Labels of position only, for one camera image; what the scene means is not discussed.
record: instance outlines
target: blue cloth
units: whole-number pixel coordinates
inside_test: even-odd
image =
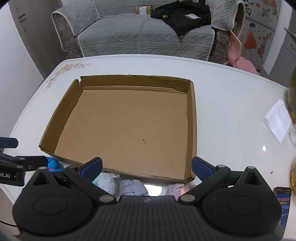
[[[63,169],[61,168],[61,165],[60,163],[56,160],[56,159],[53,159],[51,157],[46,157],[47,160],[48,160],[48,165],[47,165],[47,168],[50,172],[62,172]]]
[[[146,187],[137,179],[122,180],[119,185],[119,195],[149,196]]]

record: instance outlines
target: open cardboard box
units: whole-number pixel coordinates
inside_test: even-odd
[[[167,76],[82,76],[68,88],[39,147],[76,165],[101,157],[107,172],[192,181],[197,149],[193,82]]]

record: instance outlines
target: white table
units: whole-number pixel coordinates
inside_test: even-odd
[[[65,67],[68,71],[60,71],[67,64],[77,63],[89,65]],[[74,79],[96,74],[166,75],[192,80],[197,105],[198,156],[214,166],[225,164],[232,170],[243,171],[246,166],[255,166],[271,189],[289,187],[296,149],[288,135],[280,144],[262,121],[278,99],[286,100],[287,88],[228,66],[170,56],[109,55],[60,63],[33,95],[10,135],[18,139],[19,146],[5,153],[44,155],[38,145],[65,91]],[[26,182],[32,174],[26,174]],[[22,189],[8,185],[1,188],[13,203]],[[285,238],[296,237],[295,214],[296,197],[292,194]]]

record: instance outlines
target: smartphone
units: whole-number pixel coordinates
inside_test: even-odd
[[[275,231],[276,236],[280,239],[283,238],[288,221],[291,194],[291,188],[276,187],[274,189],[274,195],[276,196],[276,198],[279,201],[279,204],[281,205],[281,219]]]

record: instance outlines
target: door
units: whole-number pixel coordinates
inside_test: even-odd
[[[43,78],[67,56],[61,49],[51,17],[61,6],[60,0],[9,1],[15,25]]]

